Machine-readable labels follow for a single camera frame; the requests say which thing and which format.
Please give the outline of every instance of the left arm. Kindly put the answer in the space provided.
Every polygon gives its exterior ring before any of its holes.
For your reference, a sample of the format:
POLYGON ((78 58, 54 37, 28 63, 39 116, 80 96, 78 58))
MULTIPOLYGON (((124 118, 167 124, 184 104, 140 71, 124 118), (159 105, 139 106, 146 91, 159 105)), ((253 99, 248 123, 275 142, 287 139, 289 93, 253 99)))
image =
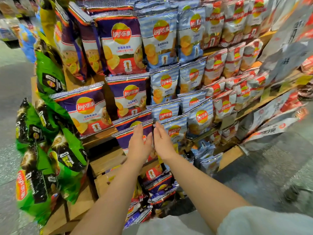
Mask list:
POLYGON ((148 135, 146 143, 142 136, 143 127, 140 124, 129 141, 127 161, 118 168, 107 192, 86 213, 71 235, 122 234, 138 174, 152 149, 152 134, 148 135))

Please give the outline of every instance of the floor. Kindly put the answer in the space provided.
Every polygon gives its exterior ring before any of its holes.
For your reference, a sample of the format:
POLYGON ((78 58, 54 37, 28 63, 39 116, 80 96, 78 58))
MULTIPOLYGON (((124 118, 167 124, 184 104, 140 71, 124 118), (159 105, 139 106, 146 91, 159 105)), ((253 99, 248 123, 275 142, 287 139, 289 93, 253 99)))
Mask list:
MULTIPOLYGON (((31 96, 33 64, 21 49, 9 49, 0 41, 0 228, 2 235, 37 235, 38 228, 15 201, 15 178, 20 155, 15 150, 16 111, 31 96)), ((312 197, 301 193, 299 202, 288 204, 284 190, 291 184, 313 189, 313 105, 306 119, 294 124, 263 151, 241 157, 217 175, 253 205, 280 212, 313 216, 312 197)))

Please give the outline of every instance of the hand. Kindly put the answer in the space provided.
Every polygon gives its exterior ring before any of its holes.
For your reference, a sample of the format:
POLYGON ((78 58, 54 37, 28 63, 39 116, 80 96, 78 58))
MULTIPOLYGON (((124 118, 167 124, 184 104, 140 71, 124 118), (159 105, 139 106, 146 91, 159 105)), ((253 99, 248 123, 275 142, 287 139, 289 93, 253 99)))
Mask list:
POLYGON ((170 136, 159 122, 156 122, 154 128, 154 147, 164 162, 176 154, 170 136))
POLYGON ((135 161, 142 166, 148 159, 152 150, 152 133, 143 139, 143 126, 141 124, 134 128, 133 136, 128 144, 127 160, 135 161))

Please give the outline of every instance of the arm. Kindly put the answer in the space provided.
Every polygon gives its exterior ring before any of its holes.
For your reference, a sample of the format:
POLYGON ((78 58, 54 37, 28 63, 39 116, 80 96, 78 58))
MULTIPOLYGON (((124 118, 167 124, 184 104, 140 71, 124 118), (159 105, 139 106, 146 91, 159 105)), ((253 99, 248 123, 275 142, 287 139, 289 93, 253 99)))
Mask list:
POLYGON ((138 174, 152 149, 152 134, 148 135, 146 143, 142 136, 143 127, 140 124, 129 141, 127 161, 118 168, 107 192, 79 222, 72 235, 122 234, 138 174))
POLYGON ((164 127, 159 123, 156 125, 154 129, 156 152, 170 166, 179 185, 189 196, 207 225, 216 233, 217 228, 231 210, 249 206, 249 203, 177 154, 164 127))

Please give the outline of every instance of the right hand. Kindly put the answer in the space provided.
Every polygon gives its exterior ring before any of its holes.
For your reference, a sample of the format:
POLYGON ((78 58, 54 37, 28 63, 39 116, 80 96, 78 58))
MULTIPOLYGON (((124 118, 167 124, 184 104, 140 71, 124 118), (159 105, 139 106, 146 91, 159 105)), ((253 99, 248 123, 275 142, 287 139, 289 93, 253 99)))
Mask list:
POLYGON ((159 122, 156 122, 154 128, 154 147, 164 162, 176 154, 170 136, 159 122))

